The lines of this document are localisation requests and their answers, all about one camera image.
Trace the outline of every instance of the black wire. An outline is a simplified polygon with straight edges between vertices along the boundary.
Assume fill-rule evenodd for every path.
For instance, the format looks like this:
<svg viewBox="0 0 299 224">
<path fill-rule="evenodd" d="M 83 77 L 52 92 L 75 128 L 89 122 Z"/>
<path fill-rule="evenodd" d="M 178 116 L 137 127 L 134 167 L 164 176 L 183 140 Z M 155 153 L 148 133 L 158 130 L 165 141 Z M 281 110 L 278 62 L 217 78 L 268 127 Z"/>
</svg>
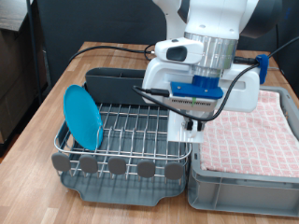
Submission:
<svg viewBox="0 0 299 224">
<path fill-rule="evenodd" d="M 279 49 L 276 49 L 274 52 L 270 53 L 268 55 L 268 58 L 270 59 L 273 55 L 275 55 L 276 53 L 280 52 L 282 49 L 286 48 L 287 46 L 289 46 L 290 44 L 292 44 L 293 42 L 297 41 L 299 39 L 299 36 L 296 37 L 295 39 L 289 41 L 288 43 L 286 43 L 285 45 L 283 45 L 282 47 L 280 47 Z M 146 93 L 143 93 L 142 91 L 145 91 L 144 89 L 140 88 L 140 87 L 137 87 L 137 86 L 133 86 L 133 90 L 141 95 L 142 97 L 152 101 L 153 103 L 157 104 L 157 105 L 160 105 L 166 109 L 169 109 L 177 114 L 180 114 L 181 116 L 185 117 L 185 118 L 188 118 L 188 119 L 194 119 L 194 120 L 198 120 L 199 122 L 207 122 L 207 121 L 212 121 L 213 119 L 215 119 L 220 113 L 221 111 L 223 110 L 223 108 L 225 107 L 226 105 L 226 102 L 231 94 L 231 91 L 235 85 L 235 83 L 244 75 L 246 74 L 249 70 L 253 69 L 253 68 L 256 68 L 258 67 L 260 64 L 259 63 L 256 63 L 254 64 L 253 66 L 251 67 L 248 67 L 247 69 L 243 70 L 234 80 L 233 82 L 231 83 L 230 87 L 228 88 L 226 94 L 225 94 L 225 97 L 221 103 L 221 106 L 219 107 L 218 111 L 211 117 L 211 118 L 208 118 L 208 119 L 199 119 L 195 116 L 192 116 L 192 115 L 188 115 L 188 114 L 185 114 L 185 113 L 182 113 L 180 110 L 177 110 L 175 109 L 174 107 L 172 106 L 169 106 L 169 105 L 166 105 L 164 103 L 161 103 L 159 102 L 158 100 L 148 96 Z"/>
<path fill-rule="evenodd" d="M 151 47 L 151 46 L 154 46 L 154 45 L 156 45 L 156 44 L 151 44 L 151 45 L 148 45 L 145 49 L 144 49 L 144 57 L 146 57 L 146 59 L 148 60 L 148 61 L 151 61 L 151 59 L 149 59 L 148 58 L 148 56 L 147 56 L 147 50 Z"/>
<path fill-rule="evenodd" d="M 277 33 L 277 49 L 279 49 L 279 29 L 278 29 L 278 24 L 276 25 L 276 33 Z M 280 62 L 279 62 L 279 54 L 277 53 L 277 59 L 278 59 L 278 69 L 281 72 L 281 74 L 284 76 L 284 72 L 282 71 L 280 67 Z"/>
<path fill-rule="evenodd" d="M 137 49 L 125 49 L 125 48 L 113 47 L 113 46 L 95 46 L 95 47 L 83 49 L 83 50 L 77 52 L 69 59 L 68 63 L 71 63 L 73 61 L 73 59 L 76 58 L 79 54 L 84 53 L 89 50 L 92 50 L 92 49 L 118 49 L 118 50 L 123 50 L 123 51 L 127 51 L 127 52 L 132 52 L 132 53 L 144 53 L 144 54 L 151 53 L 151 51 L 147 51 L 147 49 L 137 50 Z"/>
<path fill-rule="evenodd" d="M 271 58 L 273 55 L 275 55 L 276 53 L 280 52 L 282 49 L 288 47 L 290 44 L 292 44 L 293 42 L 299 40 L 299 36 L 297 36 L 296 38 L 294 38 L 293 40 L 289 41 L 288 43 L 286 43 L 285 45 L 281 46 L 279 49 L 276 49 L 274 52 L 270 53 L 268 55 L 268 58 Z"/>
</svg>

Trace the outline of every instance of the pink towel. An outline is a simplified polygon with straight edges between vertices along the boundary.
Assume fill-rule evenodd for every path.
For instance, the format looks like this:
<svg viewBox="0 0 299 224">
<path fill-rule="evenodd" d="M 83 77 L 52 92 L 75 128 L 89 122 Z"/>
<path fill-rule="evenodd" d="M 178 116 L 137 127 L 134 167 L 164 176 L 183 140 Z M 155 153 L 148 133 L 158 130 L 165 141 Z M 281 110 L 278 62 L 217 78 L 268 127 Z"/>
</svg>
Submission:
<svg viewBox="0 0 299 224">
<path fill-rule="evenodd" d="M 202 170 L 299 177 L 299 143 L 271 91 L 260 91 L 251 113 L 223 111 L 208 122 L 200 155 Z"/>
</svg>

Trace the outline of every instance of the wooden table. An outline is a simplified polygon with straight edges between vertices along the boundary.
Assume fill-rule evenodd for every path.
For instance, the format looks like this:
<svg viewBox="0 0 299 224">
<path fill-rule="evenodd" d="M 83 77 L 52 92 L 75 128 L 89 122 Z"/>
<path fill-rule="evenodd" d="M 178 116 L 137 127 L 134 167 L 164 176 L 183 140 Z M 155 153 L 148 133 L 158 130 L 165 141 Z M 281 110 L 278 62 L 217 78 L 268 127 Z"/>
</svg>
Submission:
<svg viewBox="0 0 299 224">
<path fill-rule="evenodd" d="M 82 48 L 111 45 L 85 43 Z M 144 49 L 138 45 L 116 45 Z M 254 57 L 261 52 L 241 51 Z M 0 165 L 0 223 L 299 223 L 297 218 L 267 217 L 195 210 L 186 194 L 162 199 L 155 207 L 83 202 L 76 191 L 66 189 L 52 167 L 56 152 L 53 139 L 63 120 L 63 97 L 71 84 L 81 85 L 85 73 L 94 67 L 146 69 L 143 54 L 113 49 L 98 49 L 79 55 L 65 70 L 49 96 L 38 109 L 16 144 Z M 271 60 L 270 66 L 277 66 Z M 289 91 L 299 106 L 290 85 L 279 71 L 270 71 L 266 85 Z"/>
</svg>

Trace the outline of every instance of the dark background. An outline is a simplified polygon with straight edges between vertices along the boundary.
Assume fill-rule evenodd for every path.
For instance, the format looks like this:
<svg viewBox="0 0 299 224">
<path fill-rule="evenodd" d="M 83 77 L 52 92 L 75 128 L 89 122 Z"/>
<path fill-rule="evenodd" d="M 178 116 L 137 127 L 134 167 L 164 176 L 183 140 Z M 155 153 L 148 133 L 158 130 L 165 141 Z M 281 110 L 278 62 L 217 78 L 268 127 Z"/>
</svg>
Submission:
<svg viewBox="0 0 299 224">
<path fill-rule="evenodd" d="M 152 44 L 166 37 L 163 12 L 151 0 L 37 0 L 52 85 L 84 41 Z M 299 36 L 299 1 L 283 0 L 278 24 L 280 46 Z M 273 51 L 276 30 L 258 38 L 241 37 L 239 49 Z M 279 65 L 299 95 L 299 42 L 279 54 Z"/>
</svg>

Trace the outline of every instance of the gray plastic bin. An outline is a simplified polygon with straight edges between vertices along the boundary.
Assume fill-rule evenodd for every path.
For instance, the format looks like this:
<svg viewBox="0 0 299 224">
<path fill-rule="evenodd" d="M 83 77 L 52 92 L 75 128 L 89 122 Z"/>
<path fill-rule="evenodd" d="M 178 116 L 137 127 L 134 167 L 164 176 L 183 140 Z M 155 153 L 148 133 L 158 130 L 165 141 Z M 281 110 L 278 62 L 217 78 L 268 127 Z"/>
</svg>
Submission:
<svg viewBox="0 0 299 224">
<path fill-rule="evenodd" d="M 299 113 L 289 93 L 278 87 L 261 90 L 280 94 L 281 108 L 298 138 Z M 203 171 L 193 145 L 188 201 L 196 209 L 298 217 L 299 178 Z"/>
</svg>

